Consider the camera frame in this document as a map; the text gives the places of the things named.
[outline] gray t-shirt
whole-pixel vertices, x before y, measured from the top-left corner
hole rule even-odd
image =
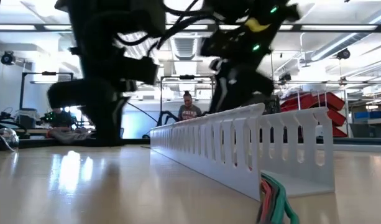
[[[178,118],[180,121],[187,119],[193,119],[201,116],[202,112],[200,108],[195,105],[192,105],[191,108],[187,108],[185,105],[180,106]]]

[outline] green led light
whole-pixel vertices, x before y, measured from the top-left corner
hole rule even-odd
[[[277,7],[274,7],[272,10],[270,10],[270,13],[273,13],[275,11],[277,11]]]
[[[256,51],[259,49],[259,44],[255,45],[254,48],[252,49],[252,51]]]

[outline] person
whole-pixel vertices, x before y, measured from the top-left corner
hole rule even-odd
[[[55,120],[52,122],[52,127],[54,128],[69,128],[73,121],[71,120],[71,115],[69,112],[62,110],[61,108],[53,108],[52,111],[55,113]]]
[[[193,105],[193,99],[189,91],[185,91],[185,94],[183,95],[183,101],[185,102],[185,104],[179,108],[178,114],[178,118],[180,121],[193,119],[201,116],[202,112],[200,108]]]

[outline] white plastic channel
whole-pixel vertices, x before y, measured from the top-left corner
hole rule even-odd
[[[262,116],[263,111],[263,104],[250,105],[157,127],[150,132],[151,148],[256,200],[260,200],[261,169],[280,181],[289,196],[333,192],[333,134],[328,109]],[[318,122],[324,128],[322,166],[316,162],[314,130]],[[298,143],[299,126],[304,144]],[[300,162],[302,151],[304,159]]]

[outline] green cable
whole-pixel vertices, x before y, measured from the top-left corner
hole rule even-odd
[[[288,203],[288,199],[285,199],[285,213],[290,218],[290,224],[300,224],[300,218],[298,215],[292,210],[290,203]]]
[[[269,182],[273,183],[279,188],[278,195],[276,198],[276,205],[274,208],[271,221],[273,224],[280,224],[283,222],[283,219],[284,219],[284,208],[285,208],[285,197],[286,197],[285,189],[283,188],[281,184],[279,184],[271,176],[262,173],[262,177],[267,179]]]
[[[273,177],[271,177],[267,174],[262,173],[262,178],[265,178],[269,182],[277,185],[277,187],[279,188],[279,193],[277,196],[276,205],[274,208],[274,213],[273,213],[272,219],[271,219],[272,223],[274,223],[274,224],[282,223],[283,219],[284,219],[284,211],[285,211],[285,213],[287,214],[287,216],[291,220],[291,224],[299,224],[300,223],[299,217],[292,210],[290,203],[288,203],[288,199],[287,199],[287,196],[285,193],[284,186],[281,183],[279,183],[277,180],[275,180]]]

